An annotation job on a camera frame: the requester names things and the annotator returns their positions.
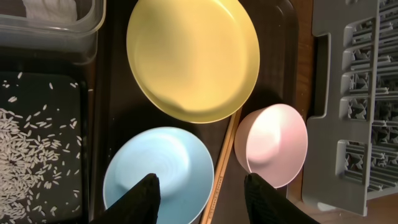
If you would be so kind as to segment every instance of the pink cup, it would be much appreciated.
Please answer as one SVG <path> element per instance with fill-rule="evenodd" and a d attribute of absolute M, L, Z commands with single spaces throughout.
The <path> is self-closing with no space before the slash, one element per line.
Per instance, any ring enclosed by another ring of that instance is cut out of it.
<path fill-rule="evenodd" d="M 234 143 L 241 166 L 279 188 L 300 172 L 307 155 L 308 136 L 299 112 L 278 104 L 245 117 Z"/>

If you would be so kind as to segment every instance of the clear plastic container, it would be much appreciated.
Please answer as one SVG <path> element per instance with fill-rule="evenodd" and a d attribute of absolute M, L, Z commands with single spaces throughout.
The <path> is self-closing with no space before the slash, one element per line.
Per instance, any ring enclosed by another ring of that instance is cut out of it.
<path fill-rule="evenodd" d="M 54 11 L 40 5 L 43 0 L 0 0 L 0 46 L 61 52 L 74 63 L 91 61 L 96 55 L 97 31 L 104 22 L 106 0 L 73 1 L 77 17 L 59 22 L 51 17 L 32 18 L 27 11 L 34 8 L 36 15 L 44 11 L 69 17 L 70 13 L 59 7 L 65 2 L 59 1 Z"/>

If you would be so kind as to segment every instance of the black tray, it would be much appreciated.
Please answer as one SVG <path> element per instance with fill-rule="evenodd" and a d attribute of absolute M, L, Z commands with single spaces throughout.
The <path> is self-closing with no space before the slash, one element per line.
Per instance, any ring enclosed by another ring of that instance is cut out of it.
<path fill-rule="evenodd" d="M 267 1 L 241 1 L 253 20 L 261 48 L 259 79 L 243 108 L 243 116 L 274 103 L 293 105 L 295 101 L 297 19 L 287 0 Z M 106 20 L 99 31 L 90 218 L 103 213 L 102 186 L 106 168 L 116 151 L 133 136 L 160 126 L 186 129 L 205 143 L 216 165 L 229 123 L 229 118 L 211 124 L 179 121 L 158 110 L 141 92 L 131 73 L 126 52 L 127 25 L 136 2 L 108 1 Z M 231 216 L 233 210 L 233 216 L 246 213 L 242 200 L 244 174 L 232 154 L 214 223 L 241 223 L 238 222 L 241 219 L 221 220 L 219 214 Z"/>
<path fill-rule="evenodd" d="M 52 117 L 53 126 L 48 129 L 32 130 L 32 135 L 39 134 L 43 139 L 48 134 L 56 134 L 58 140 L 61 140 L 61 142 L 68 141 L 71 145 L 70 155 L 62 153 L 65 146 L 57 149 L 61 156 L 56 163 L 53 163 L 53 166 L 57 166 L 58 170 L 62 171 L 63 177 L 58 181 L 60 185 L 55 187 L 53 184 L 50 190 L 38 191 L 36 188 L 32 189 L 35 194 L 40 192 L 40 198 L 32 201 L 30 209 L 32 210 L 34 206 L 40 204 L 46 212 L 46 217 L 42 217 L 37 212 L 30 212 L 28 216 L 31 217 L 33 222 L 37 223 L 43 219 L 47 219 L 49 223 L 52 221 L 61 224 L 88 223 L 91 157 L 90 150 L 88 150 L 90 147 L 86 143 L 88 139 L 88 92 L 83 70 L 60 60 L 32 58 L 31 55 L 36 54 L 29 50 L 1 48 L 0 51 L 0 71 L 2 71 L 0 79 L 6 78 L 8 83 L 13 86 L 13 88 L 10 87 L 10 89 L 5 90 L 0 98 L 2 102 L 4 100 L 7 102 L 6 98 L 11 95 L 20 96 L 17 100 L 19 103 L 3 104 L 0 107 L 23 115 L 24 119 L 21 122 L 24 124 L 27 115 L 40 111 L 43 105 L 48 103 L 47 109 L 42 111 L 39 116 Z M 20 80 L 17 79 L 19 72 L 24 72 Z M 54 90 L 50 90 L 49 82 L 53 83 Z M 77 91 L 70 91 L 70 82 L 78 83 Z M 71 117 L 78 120 L 76 128 L 74 130 L 59 129 L 60 123 L 69 124 Z M 77 146 L 76 135 L 83 138 L 81 148 Z M 78 152 L 81 154 L 80 159 L 75 158 Z M 67 178 L 64 175 L 68 169 L 71 170 L 71 174 Z M 80 171 L 77 175 L 74 175 L 77 169 Z M 73 196 L 72 190 L 74 189 L 80 191 L 78 198 Z M 72 210 L 76 209 L 78 205 L 80 209 L 72 213 Z M 58 208 L 56 217 L 53 217 L 49 212 L 52 206 Z M 26 218 L 16 222 L 29 223 Z"/>

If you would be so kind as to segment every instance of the bowl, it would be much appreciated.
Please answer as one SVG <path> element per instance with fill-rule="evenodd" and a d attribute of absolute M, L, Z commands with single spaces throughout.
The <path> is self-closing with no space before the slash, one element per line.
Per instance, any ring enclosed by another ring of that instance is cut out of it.
<path fill-rule="evenodd" d="M 290 183 L 304 164 L 307 128 L 293 107 L 272 105 L 245 117 L 234 143 L 241 166 L 279 188 Z"/>
<path fill-rule="evenodd" d="M 154 128 L 130 139 L 113 157 L 105 174 L 108 209 L 147 174 L 160 182 L 158 224 L 191 223 L 205 207 L 214 181 L 206 146 L 188 131 Z"/>

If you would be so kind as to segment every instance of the yellow plate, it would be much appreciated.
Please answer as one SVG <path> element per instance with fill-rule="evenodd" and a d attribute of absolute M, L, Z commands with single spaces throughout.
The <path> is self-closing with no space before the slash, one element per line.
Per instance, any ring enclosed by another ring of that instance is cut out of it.
<path fill-rule="evenodd" d="M 148 99 L 191 123 L 237 111 L 256 84 L 260 62 L 256 31 L 238 0 L 139 0 L 127 55 Z"/>

